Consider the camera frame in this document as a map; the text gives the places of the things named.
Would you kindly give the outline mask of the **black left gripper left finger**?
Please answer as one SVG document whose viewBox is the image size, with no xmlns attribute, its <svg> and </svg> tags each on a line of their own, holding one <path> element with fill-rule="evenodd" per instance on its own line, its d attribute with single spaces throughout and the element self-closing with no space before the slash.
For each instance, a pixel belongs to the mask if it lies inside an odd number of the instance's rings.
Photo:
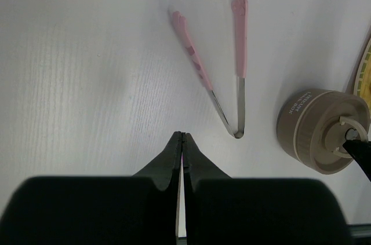
<svg viewBox="0 0 371 245">
<path fill-rule="evenodd" d="M 181 132 L 132 176 L 38 176 L 13 193 L 2 244 L 176 244 Z"/>
</svg>

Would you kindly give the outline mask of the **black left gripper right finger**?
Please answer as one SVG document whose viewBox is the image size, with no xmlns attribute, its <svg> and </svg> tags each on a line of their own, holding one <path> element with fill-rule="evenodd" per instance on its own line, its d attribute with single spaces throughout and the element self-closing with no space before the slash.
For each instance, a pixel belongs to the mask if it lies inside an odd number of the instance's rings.
<svg viewBox="0 0 371 245">
<path fill-rule="evenodd" d="M 307 178 L 231 178 L 182 135 L 188 244 L 352 244 L 327 186 Z"/>
</svg>

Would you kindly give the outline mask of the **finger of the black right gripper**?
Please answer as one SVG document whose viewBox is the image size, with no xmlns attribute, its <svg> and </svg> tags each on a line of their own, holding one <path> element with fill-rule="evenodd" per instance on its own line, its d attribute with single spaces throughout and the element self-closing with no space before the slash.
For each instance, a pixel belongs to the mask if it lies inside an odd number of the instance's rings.
<svg viewBox="0 0 371 245">
<path fill-rule="evenodd" d="M 343 148 L 357 162 L 369 181 L 371 181 L 370 141 L 348 140 L 343 144 Z"/>
</svg>

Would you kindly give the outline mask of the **taupe round lunch box lid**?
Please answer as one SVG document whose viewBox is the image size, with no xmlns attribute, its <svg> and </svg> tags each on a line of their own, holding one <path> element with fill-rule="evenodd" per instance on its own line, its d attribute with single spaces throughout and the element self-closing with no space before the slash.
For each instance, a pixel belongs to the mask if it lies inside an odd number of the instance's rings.
<svg viewBox="0 0 371 245">
<path fill-rule="evenodd" d="M 334 174 L 352 162 L 343 148 L 348 133 L 352 140 L 369 141 L 369 108 L 364 99 L 353 94 L 309 89 L 292 113 L 297 115 L 295 156 L 319 173 Z"/>
</svg>

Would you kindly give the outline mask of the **round steel lunch box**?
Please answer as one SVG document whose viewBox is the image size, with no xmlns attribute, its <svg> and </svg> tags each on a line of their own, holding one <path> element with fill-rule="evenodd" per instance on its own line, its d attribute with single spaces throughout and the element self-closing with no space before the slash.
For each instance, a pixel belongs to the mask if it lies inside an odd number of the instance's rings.
<svg viewBox="0 0 371 245">
<path fill-rule="evenodd" d="M 306 89 L 290 97 L 277 119 L 277 137 L 283 150 L 301 163 L 313 162 L 325 123 L 336 114 L 332 109 L 349 95 L 324 89 Z"/>
</svg>

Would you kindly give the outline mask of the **pink cat paw tongs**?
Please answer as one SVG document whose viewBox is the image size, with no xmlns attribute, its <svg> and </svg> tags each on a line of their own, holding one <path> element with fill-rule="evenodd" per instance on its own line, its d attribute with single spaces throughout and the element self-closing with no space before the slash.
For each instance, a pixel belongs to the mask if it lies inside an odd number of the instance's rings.
<svg viewBox="0 0 371 245">
<path fill-rule="evenodd" d="M 233 131 L 230 123 L 218 101 L 214 92 L 213 85 L 209 79 L 208 73 L 203 65 L 194 42 L 188 32 L 187 19 L 179 12 L 170 12 L 170 20 L 173 29 L 179 39 L 182 47 L 188 55 L 195 72 L 201 80 L 204 88 L 209 94 L 214 107 L 227 132 L 234 138 L 241 139 L 245 134 L 246 120 L 246 98 L 245 98 L 245 79 L 247 67 L 247 36 L 248 36 L 248 0 L 232 0 L 231 10 L 234 17 L 234 40 L 235 40 L 235 59 L 236 59 L 236 76 L 237 76 L 237 131 Z"/>
</svg>

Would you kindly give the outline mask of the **woven bamboo tray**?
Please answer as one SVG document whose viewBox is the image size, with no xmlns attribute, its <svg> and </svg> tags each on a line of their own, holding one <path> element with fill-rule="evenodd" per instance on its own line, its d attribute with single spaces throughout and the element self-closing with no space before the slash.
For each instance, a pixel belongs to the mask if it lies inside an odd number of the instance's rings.
<svg viewBox="0 0 371 245">
<path fill-rule="evenodd" d="M 370 108 L 370 39 L 358 66 L 353 94 L 364 99 Z"/>
</svg>

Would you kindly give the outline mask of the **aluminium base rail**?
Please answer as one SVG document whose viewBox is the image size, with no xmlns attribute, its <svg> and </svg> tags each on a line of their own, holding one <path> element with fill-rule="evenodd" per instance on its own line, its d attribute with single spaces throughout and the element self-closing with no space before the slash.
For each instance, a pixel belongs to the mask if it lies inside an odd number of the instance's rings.
<svg viewBox="0 0 371 245">
<path fill-rule="evenodd" d="M 368 239 L 371 237 L 371 224 L 352 224 L 348 227 L 354 239 Z"/>
</svg>

